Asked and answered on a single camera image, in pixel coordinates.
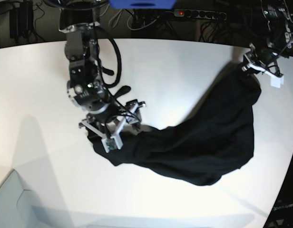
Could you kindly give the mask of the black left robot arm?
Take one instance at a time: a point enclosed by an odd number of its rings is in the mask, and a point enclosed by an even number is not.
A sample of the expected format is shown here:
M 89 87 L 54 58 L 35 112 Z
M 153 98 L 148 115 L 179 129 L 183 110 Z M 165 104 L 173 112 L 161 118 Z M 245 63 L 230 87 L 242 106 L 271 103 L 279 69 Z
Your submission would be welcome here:
M 242 9 L 244 27 L 250 35 L 249 51 L 243 56 L 242 71 L 281 78 L 277 60 L 293 50 L 293 13 L 285 0 L 261 0 Z

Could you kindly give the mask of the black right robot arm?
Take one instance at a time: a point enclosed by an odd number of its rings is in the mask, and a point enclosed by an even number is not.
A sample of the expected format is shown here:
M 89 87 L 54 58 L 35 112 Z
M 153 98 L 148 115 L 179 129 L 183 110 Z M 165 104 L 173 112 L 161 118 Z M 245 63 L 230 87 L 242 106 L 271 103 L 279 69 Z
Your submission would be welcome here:
M 120 145 L 141 134 L 138 100 L 121 104 L 119 97 L 131 91 L 124 85 L 114 94 L 110 89 L 121 80 L 122 59 L 116 41 L 100 26 L 100 8 L 107 1 L 67 0 L 60 2 L 59 30 L 66 34 L 64 48 L 68 60 L 69 99 L 87 114 L 78 124 L 91 140 Z M 116 55 L 117 69 L 103 66 L 98 35 L 105 34 Z

